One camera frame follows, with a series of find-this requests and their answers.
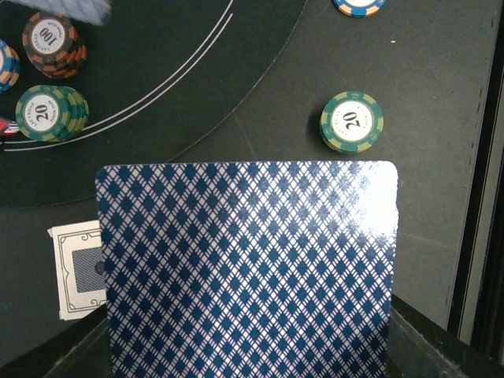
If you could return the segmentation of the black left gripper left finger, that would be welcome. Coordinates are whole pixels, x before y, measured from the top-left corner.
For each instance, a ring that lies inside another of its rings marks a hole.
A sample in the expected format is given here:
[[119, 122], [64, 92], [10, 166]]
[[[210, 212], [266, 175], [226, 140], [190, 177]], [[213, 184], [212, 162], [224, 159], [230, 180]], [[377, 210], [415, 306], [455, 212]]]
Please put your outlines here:
[[2, 377], [109, 377], [106, 307], [1, 367]]

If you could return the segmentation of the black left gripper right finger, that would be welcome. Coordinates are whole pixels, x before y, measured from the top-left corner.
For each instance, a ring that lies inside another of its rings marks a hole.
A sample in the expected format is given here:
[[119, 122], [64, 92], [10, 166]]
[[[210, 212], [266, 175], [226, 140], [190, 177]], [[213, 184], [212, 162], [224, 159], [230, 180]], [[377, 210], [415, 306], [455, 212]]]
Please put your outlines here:
[[392, 297], [389, 377], [502, 377], [503, 366]]

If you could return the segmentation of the green poker chip stack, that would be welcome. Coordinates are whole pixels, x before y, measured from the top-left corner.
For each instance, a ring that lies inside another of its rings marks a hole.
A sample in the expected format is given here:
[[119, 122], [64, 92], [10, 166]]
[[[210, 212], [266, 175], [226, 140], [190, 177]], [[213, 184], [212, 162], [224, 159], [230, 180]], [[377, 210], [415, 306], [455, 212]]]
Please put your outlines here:
[[378, 102], [361, 91], [344, 91], [332, 97], [320, 118], [326, 145], [342, 154], [359, 154], [371, 148], [384, 129]]

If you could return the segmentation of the red chip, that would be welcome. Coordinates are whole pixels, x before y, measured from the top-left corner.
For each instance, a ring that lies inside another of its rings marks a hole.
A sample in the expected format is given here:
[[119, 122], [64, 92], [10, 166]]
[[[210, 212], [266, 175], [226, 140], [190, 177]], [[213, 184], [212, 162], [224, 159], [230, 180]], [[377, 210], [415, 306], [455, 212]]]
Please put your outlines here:
[[28, 60], [55, 80], [76, 76], [87, 60], [87, 47], [70, 19], [37, 12], [24, 26], [22, 44]]

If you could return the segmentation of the blue card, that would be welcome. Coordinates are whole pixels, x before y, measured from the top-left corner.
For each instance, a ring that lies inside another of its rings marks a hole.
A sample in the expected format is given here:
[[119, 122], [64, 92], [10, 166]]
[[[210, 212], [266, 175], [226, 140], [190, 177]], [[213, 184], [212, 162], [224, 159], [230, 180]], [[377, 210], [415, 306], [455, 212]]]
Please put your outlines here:
[[15, 3], [96, 26], [102, 26], [109, 19], [113, 4], [110, 0], [18, 0]]

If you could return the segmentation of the blue poker chip stack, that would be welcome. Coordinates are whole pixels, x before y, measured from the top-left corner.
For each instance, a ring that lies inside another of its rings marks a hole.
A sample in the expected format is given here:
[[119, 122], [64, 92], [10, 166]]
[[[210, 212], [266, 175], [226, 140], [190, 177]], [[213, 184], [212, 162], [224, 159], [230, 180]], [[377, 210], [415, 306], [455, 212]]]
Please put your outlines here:
[[333, 0], [332, 2], [346, 16], [365, 18], [379, 12], [387, 0]]

